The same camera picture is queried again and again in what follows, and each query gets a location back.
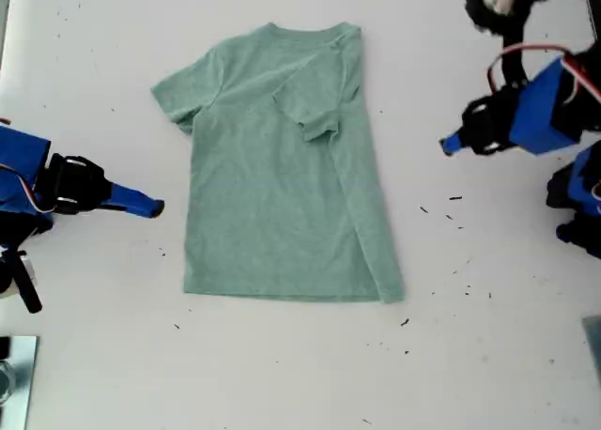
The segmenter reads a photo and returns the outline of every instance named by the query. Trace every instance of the t-shirt sleeve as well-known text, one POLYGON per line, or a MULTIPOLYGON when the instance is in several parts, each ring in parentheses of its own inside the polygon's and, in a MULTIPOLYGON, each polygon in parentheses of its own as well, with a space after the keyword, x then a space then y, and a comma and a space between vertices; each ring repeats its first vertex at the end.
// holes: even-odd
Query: t-shirt sleeve
POLYGON ((342 82, 340 53, 328 47, 278 87, 273 100, 299 127, 303 140, 310 142, 338 131, 342 82))
POLYGON ((223 62, 216 48, 192 65, 168 76, 151 91, 169 120, 187 134, 194 117, 217 98, 223 82, 223 62))

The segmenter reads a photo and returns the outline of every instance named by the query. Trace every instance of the white surface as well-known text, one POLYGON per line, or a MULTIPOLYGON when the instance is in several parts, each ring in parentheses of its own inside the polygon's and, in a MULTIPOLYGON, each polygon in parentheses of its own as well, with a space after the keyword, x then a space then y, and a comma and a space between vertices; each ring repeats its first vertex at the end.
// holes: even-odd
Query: white surface
MULTIPOLYGON (((13 0, 9 18, 0 114, 167 203, 157 221, 59 218, 26 245, 44 311, 4 299, 0 331, 41 337, 30 430, 600 428, 580 319, 601 314, 601 262, 545 208, 569 153, 439 149, 500 48, 463 0, 13 0), (402 304, 181 293, 190 143, 148 88, 271 20, 363 27, 402 304)), ((586 3, 537 7, 527 33, 586 47, 586 3)))

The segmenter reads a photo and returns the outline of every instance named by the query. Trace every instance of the t-shirt hem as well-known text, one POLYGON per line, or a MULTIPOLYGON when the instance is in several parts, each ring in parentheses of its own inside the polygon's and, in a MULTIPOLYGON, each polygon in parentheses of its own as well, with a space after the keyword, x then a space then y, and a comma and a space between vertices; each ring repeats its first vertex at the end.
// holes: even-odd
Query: t-shirt hem
POLYGON ((199 294, 204 296, 236 297, 242 299, 263 299, 278 301, 296 301, 308 303, 366 303, 382 301, 378 295, 303 295, 303 294, 253 294, 234 293, 223 291, 207 291, 203 289, 185 288, 186 294, 199 294))

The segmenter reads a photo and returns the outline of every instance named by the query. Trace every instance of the t-shirt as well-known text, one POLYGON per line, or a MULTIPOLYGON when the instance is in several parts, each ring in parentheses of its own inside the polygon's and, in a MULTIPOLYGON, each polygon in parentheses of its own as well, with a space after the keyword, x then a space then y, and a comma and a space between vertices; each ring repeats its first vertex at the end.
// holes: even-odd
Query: t-shirt
POLYGON ((153 87, 193 141, 186 292, 402 299, 361 65, 357 26, 269 23, 153 87))

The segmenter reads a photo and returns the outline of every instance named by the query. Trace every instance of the blue robot part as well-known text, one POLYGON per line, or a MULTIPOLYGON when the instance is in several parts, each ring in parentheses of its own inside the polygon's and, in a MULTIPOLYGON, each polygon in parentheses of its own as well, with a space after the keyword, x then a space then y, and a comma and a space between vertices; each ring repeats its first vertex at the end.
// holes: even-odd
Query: blue robot part
POLYGON ((77 214, 96 208, 158 217, 163 200, 155 200, 104 178, 98 165, 81 157, 54 154, 45 163, 50 141, 0 126, 0 212, 40 214, 44 209, 77 214))
POLYGON ((568 185, 568 196, 580 203, 581 212, 589 216, 599 217, 601 215, 601 202, 594 198, 593 193, 584 187, 584 176, 582 175, 582 169, 589 161, 592 150, 593 148, 589 147, 576 156, 568 185))
POLYGON ((476 154, 489 155, 519 146, 541 155, 577 144, 581 131, 570 137, 553 126, 563 74, 558 58, 523 89, 507 86, 474 101, 462 116, 462 128, 440 141, 444 153, 451 156, 470 146, 476 154))
MULTIPOLYGON (((50 141, 0 125, 0 164, 17 171, 33 187, 50 150, 50 141)), ((0 170, 0 211, 37 214, 19 177, 0 170)))
POLYGON ((562 74, 562 60, 558 58, 540 72, 520 94, 509 140, 534 155, 542 155, 579 142, 556 130, 551 123, 562 74))

